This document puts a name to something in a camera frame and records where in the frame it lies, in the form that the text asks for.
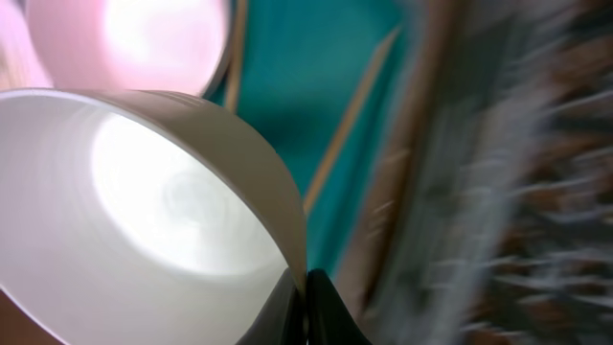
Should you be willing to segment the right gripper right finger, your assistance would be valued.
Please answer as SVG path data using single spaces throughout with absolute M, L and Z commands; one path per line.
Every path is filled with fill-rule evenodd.
M 307 275 L 306 311 L 309 345 L 371 345 L 323 269 Z

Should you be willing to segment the pink bowl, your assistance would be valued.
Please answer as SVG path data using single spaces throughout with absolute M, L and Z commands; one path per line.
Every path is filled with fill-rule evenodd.
M 221 78 L 225 0 L 30 0 L 1 4 L 1 87 L 169 90 Z

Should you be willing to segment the pale green cup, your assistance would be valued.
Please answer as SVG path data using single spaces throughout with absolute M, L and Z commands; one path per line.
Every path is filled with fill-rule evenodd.
M 169 91 L 1 95 L 1 288 L 66 344 L 234 344 L 307 221 L 274 148 Z

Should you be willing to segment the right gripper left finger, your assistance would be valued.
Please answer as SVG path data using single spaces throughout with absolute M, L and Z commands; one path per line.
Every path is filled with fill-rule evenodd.
M 305 345 L 304 301 L 289 269 L 237 345 Z

